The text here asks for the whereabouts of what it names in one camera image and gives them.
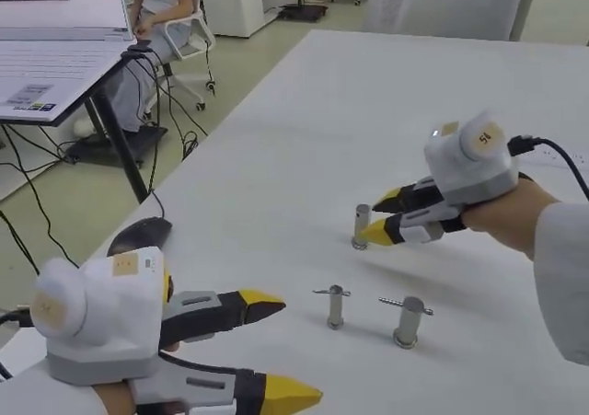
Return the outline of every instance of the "label sticker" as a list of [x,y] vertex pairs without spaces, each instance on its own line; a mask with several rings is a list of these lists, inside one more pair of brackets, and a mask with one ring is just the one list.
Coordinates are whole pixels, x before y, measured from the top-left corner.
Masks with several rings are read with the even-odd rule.
[[53,85],[29,84],[8,98],[5,104],[12,105],[15,110],[26,110],[52,87]]
[[40,109],[43,108],[43,104],[40,104],[39,102],[31,105],[30,107],[27,108],[28,111],[39,111]]
[[65,322],[65,305],[61,300],[38,292],[35,295],[30,313],[53,329],[61,329]]
[[458,121],[445,124],[442,127],[442,132],[441,132],[440,136],[444,137],[444,136],[449,136],[450,134],[456,133],[458,131],[459,126],[460,126],[460,122],[458,122]]
[[489,121],[480,132],[479,136],[472,139],[472,147],[478,153],[485,153],[493,149],[497,144],[505,140],[502,129],[493,121]]
[[137,275],[139,273],[139,254],[125,252],[112,258],[112,276]]
[[51,111],[55,108],[55,104],[45,104],[40,108],[40,111]]

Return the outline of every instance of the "white sleeve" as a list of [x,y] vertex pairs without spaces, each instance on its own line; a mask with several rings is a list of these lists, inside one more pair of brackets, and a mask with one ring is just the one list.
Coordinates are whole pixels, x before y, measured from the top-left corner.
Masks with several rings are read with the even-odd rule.
[[108,415],[92,387],[69,386],[54,380],[45,361],[0,383],[2,413],[38,415]]
[[554,343],[566,360],[589,365],[589,204],[555,203],[542,212],[534,273]]

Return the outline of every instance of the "laptop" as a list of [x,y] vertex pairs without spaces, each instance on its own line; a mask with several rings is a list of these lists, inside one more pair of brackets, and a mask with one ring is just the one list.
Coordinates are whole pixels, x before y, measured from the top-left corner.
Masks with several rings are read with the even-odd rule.
[[0,0],[0,15],[0,123],[52,124],[134,44],[124,0]]

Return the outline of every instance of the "laptop keyboard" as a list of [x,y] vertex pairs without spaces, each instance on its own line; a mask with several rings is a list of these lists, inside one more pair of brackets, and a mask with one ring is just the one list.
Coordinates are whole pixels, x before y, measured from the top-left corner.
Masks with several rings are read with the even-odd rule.
[[34,46],[2,49],[0,76],[3,78],[84,79],[104,60],[104,50],[36,49]]

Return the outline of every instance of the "black desk leg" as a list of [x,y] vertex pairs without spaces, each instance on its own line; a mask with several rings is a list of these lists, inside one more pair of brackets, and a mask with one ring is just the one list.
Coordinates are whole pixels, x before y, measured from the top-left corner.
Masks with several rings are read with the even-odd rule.
[[110,101],[104,92],[104,88],[99,88],[92,97],[92,100],[94,101],[96,111],[102,120],[102,125],[110,138],[110,142],[121,159],[122,168],[127,175],[129,183],[131,183],[131,188],[133,188],[135,197],[137,197],[139,203],[143,203],[143,201],[149,196],[147,187],[145,186],[139,168],[135,163],[133,154],[131,153],[129,144],[127,144],[121,126],[117,122]]
[[98,113],[96,113],[96,108],[94,107],[94,101],[92,98],[86,99],[84,106],[86,107],[88,116],[94,125],[94,129],[96,130],[96,135],[98,136],[99,140],[104,143],[108,142],[109,139],[107,139],[107,136],[102,129],[102,123],[100,123],[100,117]]

